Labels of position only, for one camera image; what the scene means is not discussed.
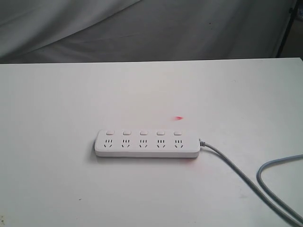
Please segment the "white five-outlet power strip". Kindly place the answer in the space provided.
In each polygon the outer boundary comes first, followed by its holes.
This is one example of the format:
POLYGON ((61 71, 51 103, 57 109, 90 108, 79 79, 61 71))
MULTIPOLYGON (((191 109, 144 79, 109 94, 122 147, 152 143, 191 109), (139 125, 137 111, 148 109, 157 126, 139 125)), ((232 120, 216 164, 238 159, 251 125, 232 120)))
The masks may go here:
POLYGON ((167 129, 102 129, 95 139, 98 157, 197 158, 199 136, 167 129))

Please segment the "black tripod stand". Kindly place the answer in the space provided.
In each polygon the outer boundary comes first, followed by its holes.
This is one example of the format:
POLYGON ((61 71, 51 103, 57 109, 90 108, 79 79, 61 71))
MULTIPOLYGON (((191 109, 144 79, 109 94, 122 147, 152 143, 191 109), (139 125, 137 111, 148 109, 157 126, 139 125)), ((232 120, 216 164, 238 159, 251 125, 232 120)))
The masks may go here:
POLYGON ((275 56, 276 58, 279 58, 281 56, 281 53, 284 49, 285 43, 286 43, 287 38, 289 36, 290 30, 292 28, 293 22, 296 18, 296 15, 297 15, 297 10, 298 10, 298 7, 299 7, 299 3, 300 3, 299 0, 294 0, 293 5, 289 8, 289 11, 288 11, 288 13, 290 15, 289 20, 288 20, 286 28, 284 29, 284 33, 283 33, 280 45, 279 45, 278 50, 276 52, 276 56, 275 56))

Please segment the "grey backdrop cloth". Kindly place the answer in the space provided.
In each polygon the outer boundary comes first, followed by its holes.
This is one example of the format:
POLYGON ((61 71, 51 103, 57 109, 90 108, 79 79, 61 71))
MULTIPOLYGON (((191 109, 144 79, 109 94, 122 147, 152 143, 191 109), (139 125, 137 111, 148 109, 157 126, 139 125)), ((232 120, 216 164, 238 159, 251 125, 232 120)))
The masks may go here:
POLYGON ((276 56, 293 0, 3 0, 1 63, 276 56))

